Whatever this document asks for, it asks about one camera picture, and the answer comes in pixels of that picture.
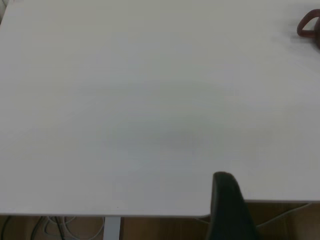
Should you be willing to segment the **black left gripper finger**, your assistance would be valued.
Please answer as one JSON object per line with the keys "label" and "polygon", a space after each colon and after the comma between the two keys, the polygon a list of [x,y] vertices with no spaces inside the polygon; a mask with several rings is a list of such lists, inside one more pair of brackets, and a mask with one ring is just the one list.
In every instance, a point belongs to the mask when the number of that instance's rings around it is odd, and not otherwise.
{"label": "black left gripper finger", "polygon": [[259,233],[235,177],[213,174],[207,240],[258,240]]}

